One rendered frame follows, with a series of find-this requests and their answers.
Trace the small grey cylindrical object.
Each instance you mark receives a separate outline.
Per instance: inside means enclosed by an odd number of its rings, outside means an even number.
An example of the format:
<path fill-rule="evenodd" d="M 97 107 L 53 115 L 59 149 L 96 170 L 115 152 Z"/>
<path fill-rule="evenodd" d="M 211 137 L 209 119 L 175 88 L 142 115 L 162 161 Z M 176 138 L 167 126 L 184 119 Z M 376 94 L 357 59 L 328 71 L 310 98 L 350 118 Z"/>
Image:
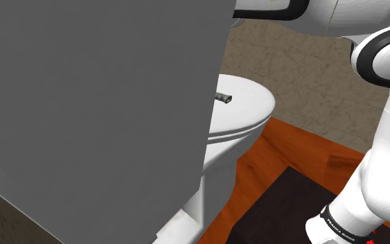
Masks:
<path fill-rule="evenodd" d="M 226 95 L 220 92 L 215 93 L 215 100 L 221 101 L 225 104 L 230 103 L 232 101 L 232 96 L 231 95 Z"/>

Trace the white toilet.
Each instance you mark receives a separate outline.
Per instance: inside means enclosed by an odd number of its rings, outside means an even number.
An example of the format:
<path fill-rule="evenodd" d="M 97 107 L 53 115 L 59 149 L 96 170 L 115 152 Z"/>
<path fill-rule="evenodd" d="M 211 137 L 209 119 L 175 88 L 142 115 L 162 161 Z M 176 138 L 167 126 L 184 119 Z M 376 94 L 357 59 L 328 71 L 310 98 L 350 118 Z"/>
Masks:
<path fill-rule="evenodd" d="M 220 73 L 235 5 L 0 0 L 0 197 L 63 244 L 196 244 L 275 103 Z"/>

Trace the dark robot stand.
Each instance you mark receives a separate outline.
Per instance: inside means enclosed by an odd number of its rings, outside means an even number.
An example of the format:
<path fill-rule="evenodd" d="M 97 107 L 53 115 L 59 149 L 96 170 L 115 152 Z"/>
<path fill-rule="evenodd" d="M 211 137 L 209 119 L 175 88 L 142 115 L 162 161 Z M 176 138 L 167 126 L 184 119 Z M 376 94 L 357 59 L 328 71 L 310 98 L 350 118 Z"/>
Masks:
<path fill-rule="evenodd" d="M 336 233 L 390 244 L 390 229 L 366 206 L 360 174 L 318 176 L 286 168 L 232 227 L 226 244 L 345 243 Z"/>

